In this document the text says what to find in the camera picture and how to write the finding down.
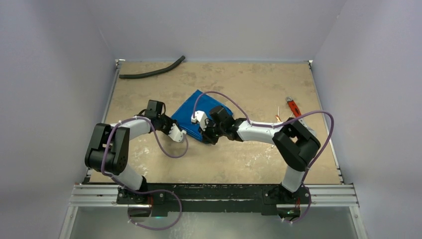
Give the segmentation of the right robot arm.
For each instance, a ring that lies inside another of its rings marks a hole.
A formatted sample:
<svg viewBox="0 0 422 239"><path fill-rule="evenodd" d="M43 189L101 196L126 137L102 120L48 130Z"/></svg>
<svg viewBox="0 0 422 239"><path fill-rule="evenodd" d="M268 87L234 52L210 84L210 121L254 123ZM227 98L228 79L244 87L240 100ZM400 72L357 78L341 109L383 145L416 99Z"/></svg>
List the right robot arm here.
<svg viewBox="0 0 422 239"><path fill-rule="evenodd" d="M220 137L226 137L232 141L275 146L287 164L279 190L280 198L287 203L299 196L305 172L321 147L319 140L301 122L289 120L288 124L275 125L235 119L223 106L214 107L208 114L196 111L191 116L191 122L200 126L199 133L206 143L215 145Z"/></svg>

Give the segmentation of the blue cloth napkin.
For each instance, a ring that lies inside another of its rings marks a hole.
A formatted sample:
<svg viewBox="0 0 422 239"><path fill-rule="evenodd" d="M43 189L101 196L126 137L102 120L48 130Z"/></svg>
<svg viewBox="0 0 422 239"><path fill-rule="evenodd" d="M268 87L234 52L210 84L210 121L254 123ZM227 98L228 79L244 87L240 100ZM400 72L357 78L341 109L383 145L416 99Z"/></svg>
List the blue cloth napkin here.
<svg viewBox="0 0 422 239"><path fill-rule="evenodd" d="M199 132L200 126L191 122L191 116L194 109L194 104L198 96L201 94L202 91L196 90L171 116L173 120L178 122L180 128L184 129L189 136L200 142L202 142L202 136ZM231 116L233 115L233 112L226 105L209 95L203 95L200 97L196 106L196 111L205 112L209 118L210 110L216 106L223 106Z"/></svg>

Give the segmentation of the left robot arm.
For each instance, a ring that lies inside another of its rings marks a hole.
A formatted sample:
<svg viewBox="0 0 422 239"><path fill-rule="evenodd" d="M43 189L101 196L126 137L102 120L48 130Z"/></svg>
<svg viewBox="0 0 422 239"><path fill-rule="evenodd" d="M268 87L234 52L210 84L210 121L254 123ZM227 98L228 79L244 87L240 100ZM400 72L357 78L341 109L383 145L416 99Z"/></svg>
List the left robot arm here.
<svg viewBox="0 0 422 239"><path fill-rule="evenodd" d="M129 119L114 124L96 124L85 155L88 168L125 187L130 199L137 204L148 199L148 186L146 178L128 164L130 141L159 131L174 142L186 139L186 131L167 116L165 110L164 102L149 100L145 109Z"/></svg>

